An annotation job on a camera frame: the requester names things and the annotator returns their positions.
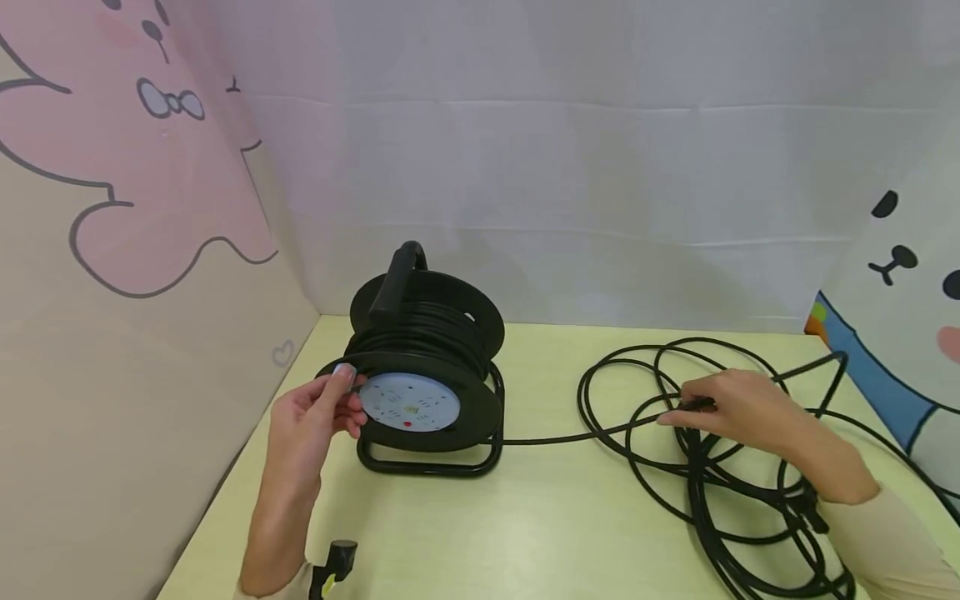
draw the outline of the bow tie drawing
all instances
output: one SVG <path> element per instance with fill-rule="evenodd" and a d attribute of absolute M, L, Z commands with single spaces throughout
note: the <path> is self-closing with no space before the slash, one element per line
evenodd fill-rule
<path fill-rule="evenodd" d="M 179 94 L 168 94 L 160 91 L 149 79 L 141 77 L 136 82 L 136 93 L 140 102 L 151 116 L 157 119 L 166 119 L 171 114 L 185 112 L 198 121 L 206 116 L 204 105 L 193 91 L 185 89 Z"/>

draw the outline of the sleeve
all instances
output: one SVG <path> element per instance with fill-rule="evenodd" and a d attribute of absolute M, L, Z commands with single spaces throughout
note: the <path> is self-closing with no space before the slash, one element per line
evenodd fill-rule
<path fill-rule="evenodd" d="M 830 543 L 873 600 L 960 599 L 960 578 L 920 520 L 889 490 L 863 504 L 821 501 Z"/>
<path fill-rule="evenodd" d="M 240 589 L 237 584 L 236 591 L 233 593 L 233 600 L 307 600 L 310 594 L 310 584 L 313 582 L 313 566 L 304 562 L 290 583 L 277 593 L 261 598 L 248 596 Z"/>

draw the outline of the light green table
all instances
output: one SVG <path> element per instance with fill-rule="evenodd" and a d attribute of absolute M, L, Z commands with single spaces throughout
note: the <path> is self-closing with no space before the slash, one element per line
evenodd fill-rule
<path fill-rule="evenodd" d="M 278 393 L 340 357 L 350 333 L 347 318 L 322 317 Z M 689 334 L 508 325 L 507 341 L 495 359 L 507 387 L 507 437 L 584 431 L 575 403 L 583 371 L 616 348 L 665 343 Z M 827 352 L 819 338 L 810 336 L 711 335 L 758 352 L 782 371 Z M 732 352 L 708 350 L 728 366 L 750 366 Z M 666 360 L 665 367 L 680 381 L 705 373 L 680 357 Z M 830 375 L 827 368 L 791 380 L 794 398 L 816 404 Z M 599 373 L 592 390 L 598 417 L 607 425 L 628 419 L 642 400 L 655 394 L 650 375 L 626 367 Z M 832 408 L 886 432 L 849 379 Z M 253 432 L 159 600 L 229 598 L 263 468 L 268 420 Z M 845 425 L 835 428 L 860 447 L 877 478 L 917 511 L 948 560 L 960 564 L 960 529 L 933 494 L 883 448 Z M 640 453 L 679 459 L 665 428 L 650 425 L 636 437 Z M 474 457 L 474 450 L 464 455 Z M 745 451 L 731 464 L 734 472 L 758 483 L 774 481 L 773 457 Z M 651 481 L 683 506 L 682 480 L 657 473 Z M 778 528 L 776 515 L 756 510 L 743 498 L 722 491 L 712 498 L 724 528 L 753 535 Z M 308 557 L 325 559 L 330 541 L 339 538 L 360 543 L 353 573 L 334 591 L 334 598 L 344 600 L 728 597 L 686 525 L 646 494 L 621 458 L 593 441 L 507 447 L 487 477 L 451 480 L 372 473 L 357 461 L 353 441 L 340 437 L 324 468 Z M 805 564 L 788 544 L 773 549 L 743 546 L 735 553 L 758 574 L 782 585 L 797 585 L 807 576 Z"/>

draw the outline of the heart drawing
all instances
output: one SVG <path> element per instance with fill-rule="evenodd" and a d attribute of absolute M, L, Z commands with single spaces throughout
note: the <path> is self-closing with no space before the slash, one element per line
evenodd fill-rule
<path fill-rule="evenodd" d="M 274 348 L 274 364 L 278 367 L 286 367 L 290 364 L 290 359 L 294 357 L 294 341 L 287 340 Z"/>

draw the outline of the black cable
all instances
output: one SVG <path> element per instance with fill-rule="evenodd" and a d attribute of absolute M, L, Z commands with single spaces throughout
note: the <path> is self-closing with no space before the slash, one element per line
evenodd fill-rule
<path fill-rule="evenodd" d="M 491 440 L 487 441 L 487 444 L 548 445 L 597 440 L 627 460 L 636 480 L 658 504 L 671 515 L 682 519 L 694 528 L 697 539 L 701 543 L 711 566 L 730 591 L 732 597 L 737 599 L 750 598 L 751 600 L 759 600 L 763 598 L 760 594 L 782 598 L 811 598 L 829 594 L 838 600 L 853 600 L 856 594 L 856 585 L 853 581 L 853 576 L 845 565 L 843 566 L 842 573 L 838 577 L 830 579 L 829 576 L 827 576 L 827 560 L 820 543 L 814 537 L 814 532 L 826 532 L 826 524 L 820 519 L 816 512 L 816 493 L 803 478 L 789 485 L 786 483 L 787 463 L 785 461 L 780 461 L 780 466 L 777 471 L 777 486 L 771 489 L 744 481 L 723 468 L 722 463 L 743 449 L 742 444 L 736 444 L 716 456 L 711 456 L 711 453 L 721 438 L 712 434 L 701 434 L 700 431 L 695 429 L 675 428 L 673 430 L 677 444 L 680 446 L 686 458 L 685 464 L 654 461 L 636 454 L 633 451 L 632 436 L 634 431 L 641 425 L 654 422 L 662 413 L 644 418 L 641 418 L 640 414 L 658 403 L 663 403 L 667 411 L 673 410 L 676 408 L 674 400 L 680 397 L 680 385 L 660 368 L 660 361 L 665 354 L 669 352 L 680 353 L 703 361 L 720 371 L 726 368 L 720 362 L 701 352 L 684 348 L 684 345 L 694 343 L 713 344 L 749 356 L 769 373 L 772 381 L 780 385 L 780 388 L 788 394 L 787 379 L 836 361 L 837 370 L 830 381 L 823 400 L 816 408 L 807 409 L 807 411 L 812 413 L 817 419 L 830 417 L 832 419 L 842 420 L 870 434 L 871 437 L 883 444 L 893 454 L 897 455 L 925 484 L 934 490 L 948 512 L 954 519 L 960 521 L 960 515 L 958 515 L 952 504 L 947 501 L 943 490 L 933 483 L 899 447 L 860 421 L 828 409 L 847 367 L 847 354 L 841 351 L 833 352 L 811 363 L 781 373 L 777 372 L 773 366 L 761 356 L 744 347 L 708 337 L 683 338 L 664 345 L 646 344 L 621 348 L 608 354 L 597 362 L 597 364 L 590 367 L 580 379 L 580 384 L 577 388 L 577 410 L 588 432 L 533 440 L 503 440 L 502 442 L 500 440 Z M 649 363 L 634 358 L 622 357 L 623 354 L 640 350 L 655 351 L 656 355 L 654 356 L 653 362 Z M 593 412 L 589 388 L 594 375 L 610 365 L 633 365 L 650 371 L 657 382 L 660 394 L 640 404 L 629 421 L 615 427 L 604 428 L 600 425 L 599 420 Z M 496 375 L 493 382 L 494 389 L 498 397 L 503 397 L 503 379 L 499 376 L 499 372 L 496 372 Z M 612 434 L 620 432 L 625 432 L 623 444 L 612 438 Z M 690 508 L 689 514 L 671 505 L 653 489 L 644 474 L 645 468 L 653 468 L 686 479 L 686 494 Z M 774 535 L 763 537 L 742 536 L 718 529 L 710 513 L 707 486 L 724 488 L 767 505 L 772 510 L 780 513 L 783 519 L 783 529 Z M 793 542 L 811 572 L 810 578 L 806 583 L 796 588 L 783 588 L 757 577 L 742 564 L 727 547 L 728 542 L 748 545 L 770 545 L 787 540 Z"/>
<path fill-rule="evenodd" d="M 491 361 L 477 324 L 455 308 L 429 300 L 408 300 L 392 323 L 372 324 L 350 337 L 344 355 L 399 352 L 435 358 L 487 378 Z"/>

